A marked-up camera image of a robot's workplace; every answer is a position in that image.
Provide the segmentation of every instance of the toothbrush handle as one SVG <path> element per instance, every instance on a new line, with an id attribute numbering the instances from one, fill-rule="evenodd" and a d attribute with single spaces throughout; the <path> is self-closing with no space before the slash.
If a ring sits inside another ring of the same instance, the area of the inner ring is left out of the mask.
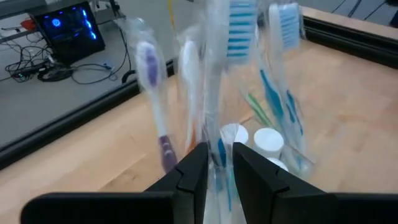
<path id="1" fill-rule="evenodd" d="M 170 141 L 170 138 L 167 135 L 161 136 L 159 138 L 159 144 L 163 169 L 164 171 L 166 171 L 166 173 L 168 173 L 174 168 L 175 165 L 177 165 L 177 156 L 175 155 L 175 151 Z"/>

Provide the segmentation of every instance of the blue led light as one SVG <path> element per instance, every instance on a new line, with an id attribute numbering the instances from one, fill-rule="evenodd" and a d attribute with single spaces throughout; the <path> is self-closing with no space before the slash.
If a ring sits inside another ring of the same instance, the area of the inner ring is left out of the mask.
<path id="1" fill-rule="evenodd" d="M 89 29 L 91 29 L 91 23 L 90 23 L 90 22 L 86 21 L 86 25 L 87 25 L 87 27 L 88 27 Z"/>
<path id="2" fill-rule="evenodd" d="M 91 38 L 96 40 L 97 39 L 97 35 L 95 35 L 95 33 L 93 31 L 90 32 L 91 34 Z"/>
<path id="3" fill-rule="evenodd" d="M 59 19 L 53 19 L 51 22 L 55 27 L 61 26 L 61 21 Z"/>

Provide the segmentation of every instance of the white toothbrush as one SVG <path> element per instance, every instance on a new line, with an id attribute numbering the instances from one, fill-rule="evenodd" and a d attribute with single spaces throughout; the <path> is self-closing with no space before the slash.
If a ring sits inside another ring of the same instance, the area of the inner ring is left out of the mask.
<path id="1" fill-rule="evenodd" d="M 305 138 L 303 127 L 294 97 L 292 96 L 285 77 L 283 53 L 300 45 L 300 8 L 297 3 L 278 5 L 273 3 L 269 7 L 269 25 L 271 33 L 271 67 L 277 85 L 279 86 L 285 111 L 287 126 L 286 138 L 291 146 L 305 153 Z M 300 159 L 295 162 L 295 168 L 301 169 Z"/>
<path id="2" fill-rule="evenodd" d="M 218 148 L 219 130 L 219 97 L 221 74 L 225 68 L 229 0 L 212 0 L 208 2 L 206 23 L 205 51 L 205 130 L 210 143 L 211 157 L 216 167 L 223 165 Z"/>
<path id="3" fill-rule="evenodd" d="M 180 73 L 188 98 L 188 127 L 185 148 L 188 149 L 193 137 L 193 123 L 198 111 L 198 85 L 200 77 L 200 63 L 196 44 L 188 40 L 180 51 Z"/>
<path id="4" fill-rule="evenodd" d="M 164 170 L 168 172 L 177 164 L 177 157 L 167 132 L 164 112 L 160 104 L 160 94 L 162 94 L 160 88 L 165 81 L 162 78 L 162 67 L 154 45 L 146 41 L 140 41 L 137 43 L 136 48 L 135 59 L 138 79 L 152 103 L 152 112 L 161 148 L 162 165 Z"/>

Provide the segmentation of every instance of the computer case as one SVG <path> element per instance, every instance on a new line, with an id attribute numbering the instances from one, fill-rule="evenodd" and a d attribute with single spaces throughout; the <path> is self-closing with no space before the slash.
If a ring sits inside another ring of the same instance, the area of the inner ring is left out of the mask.
<path id="1" fill-rule="evenodd" d="M 65 65 L 105 49 L 87 1 L 57 1 L 29 15 L 52 48 L 53 57 Z"/>

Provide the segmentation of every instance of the wooden table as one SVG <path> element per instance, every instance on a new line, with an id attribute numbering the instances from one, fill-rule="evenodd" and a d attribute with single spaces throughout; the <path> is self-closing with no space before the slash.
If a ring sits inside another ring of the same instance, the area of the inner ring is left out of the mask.
<path id="1" fill-rule="evenodd" d="M 396 29 L 305 13 L 398 39 Z M 292 64 L 302 60 L 299 98 L 308 135 L 322 149 L 308 181 L 327 191 L 398 193 L 397 70 L 309 42 Z M 176 105 L 176 78 L 168 82 Z M 238 114 L 251 116 L 248 108 Z M 140 192 L 164 175 L 157 150 L 150 106 L 138 95 L 0 171 L 0 223 L 18 223 L 23 205 L 46 192 Z"/>

